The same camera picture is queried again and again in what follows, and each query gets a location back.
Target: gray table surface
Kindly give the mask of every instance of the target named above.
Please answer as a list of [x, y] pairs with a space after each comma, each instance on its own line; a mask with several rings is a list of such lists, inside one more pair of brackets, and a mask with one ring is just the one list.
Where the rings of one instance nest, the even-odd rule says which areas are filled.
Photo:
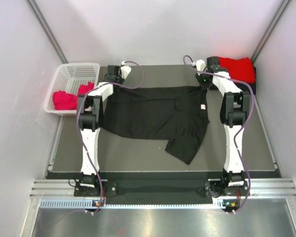
[[[142, 87], [198, 86], [195, 73], [183, 65], [143, 66], [145, 82]], [[101, 68], [102, 79], [106, 68]], [[141, 72], [133, 67], [125, 85], [136, 86]], [[219, 114], [222, 96], [218, 91], [207, 94], [210, 123], [204, 141], [190, 165], [166, 153], [168, 141], [122, 138], [101, 129], [99, 164], [101, 171], [216, 171], [222, 170], [226, 154], [226, 138]], [[274, 170], [270, 150], [257, 113], [243, 135], [243, 159], [249, 170]], [[75, 116], [64, 118], [53, 171], [80, 171], [82, 145], [75, 129]]]
[[34, 237], [296, 237], [285, 200], [248, 200], [237, 215], [202, 209], [40, 209]]

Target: pink cloth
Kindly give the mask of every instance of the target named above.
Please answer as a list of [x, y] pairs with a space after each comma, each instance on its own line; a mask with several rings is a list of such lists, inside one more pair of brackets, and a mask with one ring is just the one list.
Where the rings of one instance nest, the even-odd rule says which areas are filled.
[[[78, 95], [86, 94], [92, 90], [94, 83], [89, 82], [88, 85], [81, 85], [78, 90]], [[53, 93], [53, 102], [55, 110], [76, 110], [78, 97], [73, 94], [68, 94], [65, 91], [56, 91]]]
[[88, 91], [94, 88], [94, 83], [89, 82], [88, 85], [81, 85], [78, 90], [78, 95], [85, 95]]

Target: white wall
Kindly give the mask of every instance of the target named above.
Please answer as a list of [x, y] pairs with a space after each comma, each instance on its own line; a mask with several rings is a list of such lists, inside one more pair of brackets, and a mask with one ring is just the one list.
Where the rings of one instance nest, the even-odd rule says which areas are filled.
[[69, 62], [251, 57], [281, 0], [37, 0]]
[[42, 104], [58, 57], [24, 0], [0, 0], [0, 237], [16, 236], [55, 116]]
[[296, 0], [256, 61], [258, 100], [282, 171], [296, 185]]

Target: black shirt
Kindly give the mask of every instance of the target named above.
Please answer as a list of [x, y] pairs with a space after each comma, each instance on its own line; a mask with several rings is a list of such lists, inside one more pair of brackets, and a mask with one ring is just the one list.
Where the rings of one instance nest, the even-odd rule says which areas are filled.
[[122, 137], [169, 140], [166, 152], [190, 164], [209, 123], [206, 90], [196, 86], [116, 90], [103, 128]]

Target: white plastic basket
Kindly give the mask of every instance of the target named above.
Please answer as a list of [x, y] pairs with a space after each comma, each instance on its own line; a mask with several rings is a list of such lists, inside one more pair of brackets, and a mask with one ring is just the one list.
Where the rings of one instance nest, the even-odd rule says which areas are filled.
[[57, 68], [56, 74], [48, 90], [44, 110], [58, 115], [75, 115], [76, 110], [55, 110], [53, 93], [59, 90], [69, 94], [78, 94], [81, 85], [88, 82], [98, 84], [100, 65], [97, 63], [67, 63]]

